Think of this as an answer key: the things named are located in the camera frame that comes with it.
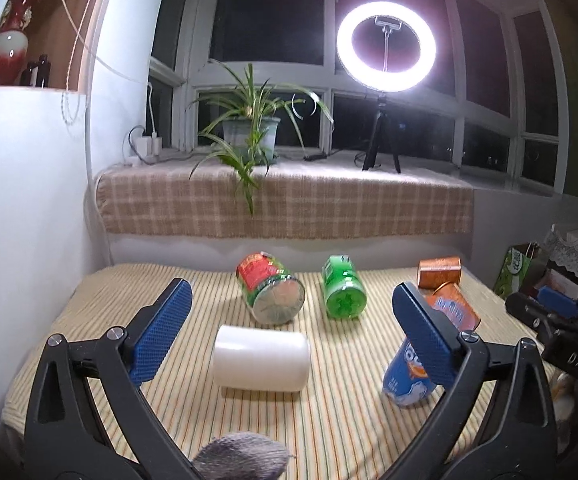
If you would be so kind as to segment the blue orange Arctic Ocean cup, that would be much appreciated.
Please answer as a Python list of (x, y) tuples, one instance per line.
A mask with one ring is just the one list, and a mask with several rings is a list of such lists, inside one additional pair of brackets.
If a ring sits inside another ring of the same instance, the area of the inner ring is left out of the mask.
[(382, 393), (399, 408), (410, 408), (426, 400), (435, 388), (411, 341), (405, 338), (383, 374)]

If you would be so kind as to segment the copper paper cup near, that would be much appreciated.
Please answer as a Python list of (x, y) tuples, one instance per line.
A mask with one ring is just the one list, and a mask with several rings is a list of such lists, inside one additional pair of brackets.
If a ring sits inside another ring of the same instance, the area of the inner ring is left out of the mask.
[(442, 312), (457, 330), (476, 330), (481, 322), (460, 288), (454, 283), (446, 283), (426, 296), (431, 308)]

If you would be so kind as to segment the copper paper cup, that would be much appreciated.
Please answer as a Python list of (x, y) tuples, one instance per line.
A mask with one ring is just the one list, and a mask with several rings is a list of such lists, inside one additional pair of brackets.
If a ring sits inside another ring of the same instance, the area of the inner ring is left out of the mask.
[(457, 330), (476, 330), (481, 322), (460, 288), (454, 283), (446, 283), (426, 296), (431, 308), (442, 312)]
[(420, 260), (417, 266), (417, 286), (421, 289), (437, 289), (444, 284), (458, 284), (462, 278), (460, 257), (443, 257)]

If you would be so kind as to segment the copper paper cup far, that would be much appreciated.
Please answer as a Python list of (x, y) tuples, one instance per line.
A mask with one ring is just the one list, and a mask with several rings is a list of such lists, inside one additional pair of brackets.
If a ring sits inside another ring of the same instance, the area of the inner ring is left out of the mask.
[(417, 266), (417, 286), (421, 289), (437, 289), (444, 284), (458, 284), (462, 278), (460, 257), (443, 257), (420, 260)]

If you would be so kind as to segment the white plastic cup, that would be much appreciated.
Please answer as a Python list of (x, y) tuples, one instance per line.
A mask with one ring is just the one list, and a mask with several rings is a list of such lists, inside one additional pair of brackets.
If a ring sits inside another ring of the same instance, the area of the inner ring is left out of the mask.
[(309, 381), (311, 348), (305, 335), (222, 325), (211, 356), (219, 387), (237, 390), (301, 391)]

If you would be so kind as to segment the green tea bottle cup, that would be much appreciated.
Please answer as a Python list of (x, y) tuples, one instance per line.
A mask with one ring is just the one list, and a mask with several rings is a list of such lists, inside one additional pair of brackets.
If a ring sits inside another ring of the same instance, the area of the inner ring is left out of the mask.
[(367, 295), (348, 255), (332, 255), (321, 269), (326, 312), (331, 318), (357, 318), (365, 309)]

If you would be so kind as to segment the green red label cup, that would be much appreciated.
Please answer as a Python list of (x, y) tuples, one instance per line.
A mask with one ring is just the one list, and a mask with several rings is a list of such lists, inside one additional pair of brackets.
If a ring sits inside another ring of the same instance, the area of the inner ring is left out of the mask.
[(252, 317), (261, 325), (291, 322), (301, 311), (305, 287), (277, 258), (253, 252), (238, 264), (235, 275)]

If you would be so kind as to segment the grey knitted sleeve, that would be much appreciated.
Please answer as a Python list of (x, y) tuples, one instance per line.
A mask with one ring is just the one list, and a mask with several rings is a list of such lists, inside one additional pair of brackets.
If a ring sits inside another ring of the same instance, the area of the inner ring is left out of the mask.
[(287, 448), (253, 432), (212, 440), (191, 461), (203, 479), (278, 479), (290, 460)]

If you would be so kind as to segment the striped table cloth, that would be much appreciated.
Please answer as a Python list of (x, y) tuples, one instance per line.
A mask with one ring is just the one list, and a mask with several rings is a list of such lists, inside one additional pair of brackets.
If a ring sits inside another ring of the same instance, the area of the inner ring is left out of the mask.
[(352, 320), (329, 318), (323, 281), (303, 272), (305, 301), (288, 330), (306, 336), (310, 375), (297, 393), (219, 387), (211, 359), (219, 327), (251, 328), (254, 319), (233, 272), (196, 271), (154, 263), (123, 263), (80, 282), (50, 325), (71, 341), (95, 339), (127, 324), (174, 278), (193, 290), (193, 307), (159, 372), (141, 390), (173, 441), (196, 455), (238, 431), (263, 434), (290, 453), (290, 479), (376, 479), (411, 443), (439, 401), (438, 393), (400, 408), (382, 391), (383, 375), (403, 342), (392, 312), (393, 289), (416, 270), (361, 273), (368, 302)]

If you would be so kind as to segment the plaid beige cushion cloth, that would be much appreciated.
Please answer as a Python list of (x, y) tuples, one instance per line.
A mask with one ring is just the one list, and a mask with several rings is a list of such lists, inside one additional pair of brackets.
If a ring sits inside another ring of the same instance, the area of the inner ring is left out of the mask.
[(246, 198), (236, 171), (213, 162), (115, 168), (100, 176), (96, 204), (106, 232), (140, 236), (354, 240), (474, 224), (472, 186), (427, 169), (278, 164), (253, 177)]

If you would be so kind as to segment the white power adapter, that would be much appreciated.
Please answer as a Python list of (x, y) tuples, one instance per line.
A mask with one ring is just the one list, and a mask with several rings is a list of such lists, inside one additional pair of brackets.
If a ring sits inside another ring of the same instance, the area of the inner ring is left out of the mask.
[(162, 151), (162, 139), (159, 136), (135, 136), (132, 139), (132, 149), (140, 158), (153, 162), (158, 159)]

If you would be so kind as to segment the potted spider plant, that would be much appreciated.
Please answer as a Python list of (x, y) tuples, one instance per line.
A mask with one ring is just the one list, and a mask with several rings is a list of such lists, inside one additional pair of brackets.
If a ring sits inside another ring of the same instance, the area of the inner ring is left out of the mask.
[(202, 160), (207, 162), (215, 158), (234, 170), (238, 179), (236, 188), (245, 199), (249, 213), (253, 214), (254, 192), (260, 188), (254, 170), (269, 169), (274, 163), (277, 129), (281, 123), (277, 114), (287, 115), (300, 144), (304, 140), (299, 125), (303, 119), (297, 110), (299, 105), (309, 104), (310, 113), (323, 114), (329, 124), (335, 121), (329, 107), (311, 89), (268, 79), (257, 84), (251, 63), (246, 64), (241, 73), (215, 58), (209, 63), (226, 70), (234, 85), (231, 90), (196, 99), (198, 103), (205, 102), (222, 111), (198, 133), (200, 138), (211, 142), (211, 152)]

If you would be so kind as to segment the black light tripod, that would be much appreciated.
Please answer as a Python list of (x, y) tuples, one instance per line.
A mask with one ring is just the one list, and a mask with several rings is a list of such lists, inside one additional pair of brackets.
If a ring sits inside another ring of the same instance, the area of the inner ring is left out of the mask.
[(391, 128), (387, 96), (385, 93), (380, 93), (377, 99), (377, 110), (374, 116), (373, 127), (371, 127), (368, 148), (363, 160), (363, 171), (370, 170), (376, 166), (378, 150), (380, 145), (384, 143), (387, 143), (388, 148), (390, 148), (395, 172), (402, 174), (396, 135)]

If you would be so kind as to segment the red white ceramic vase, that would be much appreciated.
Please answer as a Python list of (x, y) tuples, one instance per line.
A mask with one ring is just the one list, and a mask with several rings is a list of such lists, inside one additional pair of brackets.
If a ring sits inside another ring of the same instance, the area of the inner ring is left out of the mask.
[(28, 49), (25, 29), (40, 0), (8, 0), (0, 18), (0, 86), (11, 86), (22, 72)]

